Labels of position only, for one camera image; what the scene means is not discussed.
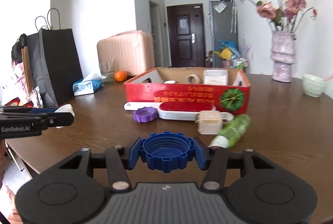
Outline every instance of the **wooden table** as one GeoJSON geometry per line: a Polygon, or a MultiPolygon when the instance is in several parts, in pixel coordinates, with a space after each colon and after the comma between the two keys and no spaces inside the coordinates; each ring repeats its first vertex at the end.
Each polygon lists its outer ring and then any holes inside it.
{"type": "MultiPolygon", "coordinates": [[[[302,81],[298,79],[284,84],[272,81],[270,76],[248,77],[252,84],[248,108],[251,126],[230,151],[252,148],[310,183],[318,195],[311,223],[319,223],[333,215],[333,100],[326,95],[312,98],[303,94],[302,81]]],[[[95,94],[78,96],[68,103],[75,112],[71,127],[52,128],[39,137],[8,140],[13,150],[39,173],[82,147],[97,153],[116,144],[126,145],[135,137],[164,131],[200,136],[193,122],[135,122],[132,112],[123,108],[126,96],[122,84],[107,85],[95,94]]],[[[213,136],[200,138],[208,145],[213,136]]],[[[139,160],[128,174],[135,184],[138,180],[200,182],[205,172],[193,161],[183,171],[164,174],[147,169],[139,160]]],[[[108,185],[105,170],[96,170],[94,178],[108,185]]],[[[225,185],[237,178],[239,170],[228,170],[225,185]]]]}

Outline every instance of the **wall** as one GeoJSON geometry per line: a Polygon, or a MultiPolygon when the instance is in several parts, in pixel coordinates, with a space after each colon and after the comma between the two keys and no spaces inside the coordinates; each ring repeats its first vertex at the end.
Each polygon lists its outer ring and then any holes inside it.
{"type": "Polygon", "coordinates": [[[11,49],[22,33],[36,33],[35,18],[46,15],[50,0],[0,0],[0,88],[11,75],[11,49]]]}
{"type": "Polygon", "coordinates": [[[99,71],[96,44],[135,30],[134,0],[72,0],[73,34],[84,76],[99,71]]]}
{"type": "MultiPolygon", "coordinates": [[[[293,65],[293,76],[301,78],[304,73],[326,77],[333,73],[333,46],[331,39],[331,0],[307,0],[308,7],[316,7],[319,16],[316,21],[310,18],[309,12],[297,30],[296,63],[293,65]]],[[[239,44],[252,44],[250,58],[251,73],[272,74],[273,62],[270,60],[271,32],[266,20],[260,18],[254,6],[248,1],[241,4],[237,1],[239,44]]],[[[327,88],[327,94],[333,97],[333,84],[327,88]]]]}
{"type": "MultiPolygon", "coordinates": [[[[73,5],[75,0],[51,0],[51,8],[57,8],[60,13],[61,29],[73,28],[73,5]]],[[[59,29],[59,17],[56,10],[50,12],[50,23],[53,29],[59,29]]]]}
{"type": "Polygon", "coordinates": [[[164,11],[164,0],[135,0],[135,15],[137,20],[137,29],[143,30],[151,34],[150,14],[149,14],[149,1],[158,4],[160,7],[161,24],[162,24],[162,46],[158,48],[160,65],[158,66],[169,66],[169,46],[167,37],[167,27],[164,26],[166,23],[165,11],[164,11]]]}
{"type": "Polygon", "coordinates": [[[210,22],[209,22],[209,0],[164,0],[165,7],[168,6],[176,6],[176,5],[185,5],[185,4],[198,4],[202,3],[204,7],[204,29],[205,29],[205,40],[206,40],[206,52],[211,50],[211,33],[210,33],[210,22]]]}

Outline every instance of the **black paper bag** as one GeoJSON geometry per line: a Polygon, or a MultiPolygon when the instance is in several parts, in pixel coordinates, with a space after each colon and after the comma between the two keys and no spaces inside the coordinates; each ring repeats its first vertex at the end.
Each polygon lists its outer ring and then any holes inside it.
{"type": "Polygon", "coordinates": [[[58,106],[74,96],[73,84],[82,77],[71,29],[40,29],[27,36],[29,61],[44,107],[58,106]]]}

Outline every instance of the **green pumpkin picture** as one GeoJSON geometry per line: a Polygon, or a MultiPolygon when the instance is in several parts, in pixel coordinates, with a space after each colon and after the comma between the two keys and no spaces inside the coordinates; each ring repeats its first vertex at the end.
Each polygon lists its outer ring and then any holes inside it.
{"type": "Polygon", "coordinates": [[[244,92],[238,88],[232,88],[221,95],[220,104],[227,111],[237,111],[243,106],[244,99],[244,92]]]}

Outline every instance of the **floor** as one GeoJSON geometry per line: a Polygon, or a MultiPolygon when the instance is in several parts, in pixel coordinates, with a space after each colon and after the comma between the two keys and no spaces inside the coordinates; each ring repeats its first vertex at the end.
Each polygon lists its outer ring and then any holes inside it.
{"type": "MultiPolygon", "coordinates": [[[[14,156],[18,164],[23,169],[22,160],[17,157],[15,153],[14,156]]],[[[14,161],[10,160],[8,156],[6,156],[6,159],[7,166],[4,169],[3,185],[7,185],[14,192],[14,194],[16,194],[19,188],[30,180],[30,176],[26,170],[23,169],[23,171],[20,171],[14,161]]]]}

